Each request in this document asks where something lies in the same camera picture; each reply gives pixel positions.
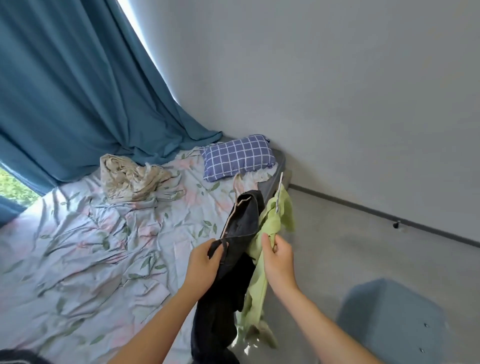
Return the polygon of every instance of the pillow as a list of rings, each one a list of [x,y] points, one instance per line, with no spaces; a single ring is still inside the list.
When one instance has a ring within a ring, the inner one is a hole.
[[[204,180],[216,181],[260,168],[273,167],[275,157],[264,135],[255,134],[242,139],[217,143],[202,148],[205,161]]]

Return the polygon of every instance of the hand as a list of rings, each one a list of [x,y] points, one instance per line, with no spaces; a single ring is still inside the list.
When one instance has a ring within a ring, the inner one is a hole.
[[[182,288],[193,295],[198,301],[215,280],[216,271],[220,265],[223,254],[223,245],[220,244],[215,250],[212,259],[208,258],[208,249],[215,239],[210,239],[192,250],[188,258],[187,275]]]
[[[267,234],[262,234],[262,250],[264,267],[268,283],[277,296],[298,290],[293,270],[293,251],[289,243],[280,235],[275,235],[275,245],[272,248]]]

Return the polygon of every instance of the white wall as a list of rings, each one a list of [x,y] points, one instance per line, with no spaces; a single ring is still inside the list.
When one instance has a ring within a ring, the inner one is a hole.
[[[296,184],[480,240],[480,1],[130,4],[203,125],[266,134]]]

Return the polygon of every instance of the white garment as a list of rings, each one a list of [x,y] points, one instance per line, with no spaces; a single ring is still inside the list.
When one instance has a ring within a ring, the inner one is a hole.
[[[128,157],[105,154],[100,158],[100,180],[108,202],[145,200],[171,173],[161,166],[139,166]]]

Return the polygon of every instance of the gray floor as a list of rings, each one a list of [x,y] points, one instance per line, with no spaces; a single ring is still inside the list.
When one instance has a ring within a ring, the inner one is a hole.
[[[289,190],[297,231],[285,234],[295,252],[300,288],[329,317],[354,285],[392,278],[440,305],[447,317],[445,363],[480,362],[480,249]],[[241,363],[316,363],[307,342],[271,290],[265,314],[280,348],[263,344],[234,352]]]

